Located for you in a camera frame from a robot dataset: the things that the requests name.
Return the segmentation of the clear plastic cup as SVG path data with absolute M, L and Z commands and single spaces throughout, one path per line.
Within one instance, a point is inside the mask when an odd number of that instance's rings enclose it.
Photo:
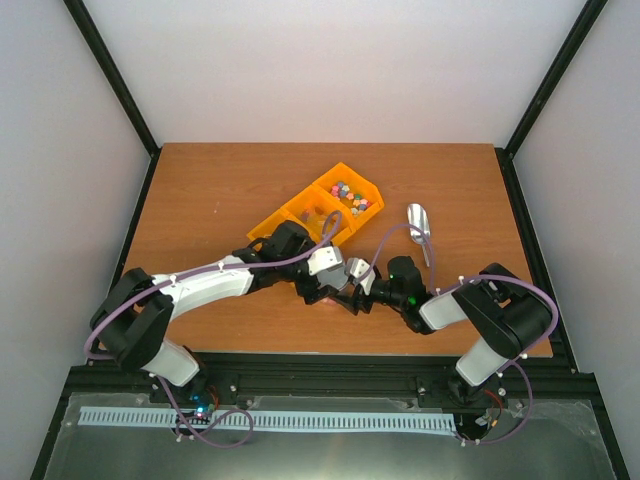
M 324 298 L 320 301 L 320 303 L 326 306 L 340 306 L 339 303 L 337 303 L 334 299 L 331 299 L 331 298 Z

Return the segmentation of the yellow bin with popsicle candies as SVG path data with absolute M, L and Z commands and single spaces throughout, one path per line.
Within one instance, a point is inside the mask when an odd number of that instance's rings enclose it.
M 308 186 L 282 207 L 293 220 L 303 225 L 312 239 L 319 242 L 336 224 L 332 237 L 334 245 L 346 242 L 356 232 L 355 218 L 351 210 L 338 198 L 318 186 Z

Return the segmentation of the silver metal scoop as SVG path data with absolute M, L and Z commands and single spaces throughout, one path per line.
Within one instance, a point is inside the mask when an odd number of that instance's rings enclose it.
M 425 265 L 430 267 L 433 254 L 431 253 L 431 231 L 427 211 L 419 203 L 410 203 L 407 207 L 407 218 L 408 223 L 412 226 L 410 229 L 411 240 L 421 246 Z

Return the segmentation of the yellow bin with star candies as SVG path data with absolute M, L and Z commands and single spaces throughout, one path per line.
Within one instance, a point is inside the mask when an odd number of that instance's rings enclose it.
M 334 165 L 312 184 L 327 193 L 334 204 L 347 210 L 344 219 L 353 232 L 385 207 L 378 187 L 343 162 Z

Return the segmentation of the round clear cup lid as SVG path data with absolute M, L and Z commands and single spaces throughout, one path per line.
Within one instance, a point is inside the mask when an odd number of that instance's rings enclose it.
M 321 287 L 330 286 L 337 291 L 343 290 L 349 283 L 349 275 L 344 265 L 320 271 L 316 278 Z

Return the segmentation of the yellow bin with lollipops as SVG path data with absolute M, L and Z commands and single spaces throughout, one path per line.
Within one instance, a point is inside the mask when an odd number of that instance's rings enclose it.
M 258 225 L 247 233 L 247 238 L 251 241 L 258 238 L 270 236 L 277 226 L 286 220 L 287 217 L 281 209 L 276 210 L 271 215 L 262 220 Z

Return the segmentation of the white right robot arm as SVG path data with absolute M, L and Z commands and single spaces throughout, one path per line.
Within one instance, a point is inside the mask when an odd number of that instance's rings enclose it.
M 410 330 L 423 335 L 469 321 L 479 339 L 459 358 L 455 371 L 458 381 L 470 388 L 481 386 L 527 353 L 558 323 L 558 308 L 549 295 L 499 263 L 439 293 L 427 290 L 409 256 L 392 258 L 387 278 L 368 267 L 364 260 L 350 260 L 347 278 L 353 291 L 334 294 L 332 299 L 354 315 L 368 313 L 374 304 L 386 305 Z

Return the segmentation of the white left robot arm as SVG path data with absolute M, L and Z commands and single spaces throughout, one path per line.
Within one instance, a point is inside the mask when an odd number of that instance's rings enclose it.
M 327 280 L 342 267 L 342 254 L 328 239 L 315 243 L 304 227 L 286 220 L 270 236 L 208 265 L 158 275 L 132 269 L 91 319 L 87 356 L 112 360 L 125 372 L 161 377 L 184 401 L 197 402 L 207 393 L 208 378 L 186 347 L 167 339 L 172 321 L 278 282 L 294 284 L 311 304 L 332 292 Z

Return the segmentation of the black aluminium frame rail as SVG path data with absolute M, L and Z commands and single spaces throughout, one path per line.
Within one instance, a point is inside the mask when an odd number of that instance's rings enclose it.
M 453 373 L 453 356 L 358 356 L 198 352 L 214 377 L 223 402 L 233 395 L 303 395 L 415 397 L 424 388 L 435 398 L 437 383 Z M 600 396 L 594 374 L 571 370 L 564 358 L 533 358 L 521 366 L 535 399 L 581 399 Z M 507 395 L 526 394 L 524 380 L 510 367 L 502 377 Z M 151 391 L 145 372 L 124 373 L 112 361 L 71 367 L 63 387 L 71 392 L 143 393 Z

